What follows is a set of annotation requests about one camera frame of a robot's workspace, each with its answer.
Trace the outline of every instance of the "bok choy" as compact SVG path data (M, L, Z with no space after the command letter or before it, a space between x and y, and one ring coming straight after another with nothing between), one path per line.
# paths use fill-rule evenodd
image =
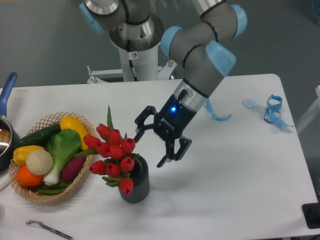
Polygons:
M53 158L53 166L43 179L46 185L51 186L59 183L60 172L71 161L74 154L78 153L80 147L81 138L72 129L64 129L50 138L46 151Z

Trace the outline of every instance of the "blue handle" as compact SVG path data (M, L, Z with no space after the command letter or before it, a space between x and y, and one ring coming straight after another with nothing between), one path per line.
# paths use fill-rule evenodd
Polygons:
M5 85L0 94L0 116L7 116L7 102L12 88L15 85L18 74L16 72L11 72L8 76L8 79L5 82Z

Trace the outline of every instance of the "blue ribbon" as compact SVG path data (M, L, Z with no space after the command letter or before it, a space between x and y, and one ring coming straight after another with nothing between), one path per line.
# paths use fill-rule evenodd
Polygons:
M270 104L270 100L277 100L279 103L275 105ZM265 109L263 120L267 122L268 124L275 124L275 125L282 125L287 127L293 127L291 125L286 124L280 115L279 110L282 107L282 98L280 96L271 95L268 100L266 101L266 104L268 107Z
M214 110L213 110L213 108L212 108L212 106L211 106L211 103L210 103L209 99L205 102L204 107L207 109L207 111L209 112L209 114L211 115L211 117L212 117L214 120L216 120L216 121L227 121L229 118L231 118L231 115L232 115L232 114L230 114L230 115L227 116L227 117L218 117L218 116L215 114L215 112L214 112Z

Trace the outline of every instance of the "gray floor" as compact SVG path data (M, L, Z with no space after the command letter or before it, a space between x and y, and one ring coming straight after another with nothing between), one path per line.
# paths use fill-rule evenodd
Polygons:
M191 0L156 0L155 13L167 29L200 20ZM0 88L8 74L16 87L85 84L91 70L119 69L117 50L107 35L95 35L83 21L81 0L0 2ZM228 0L248 17L246 31L225 46L237 57L230 75L278 75L296 123L316 99L320 85L320 25L310 0ZM159 52L159 65L168 59ZM177 78L183 77L180 69ZM320 117L300 136L311 175L320 176Z

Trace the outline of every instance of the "pot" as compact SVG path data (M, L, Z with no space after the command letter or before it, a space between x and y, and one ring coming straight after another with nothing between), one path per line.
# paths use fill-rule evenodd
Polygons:
M124 195L120 189L121 197L128 203L136 204L145 199L150 190L149 168L146 160L139 156L134 161L134 167L130 171L130 177L133 181L133 189L129 195Z
M9 167L15 145L20 140L10 122L6 120L8 98L17 77L17 73L11 72L0 94L0 171Z

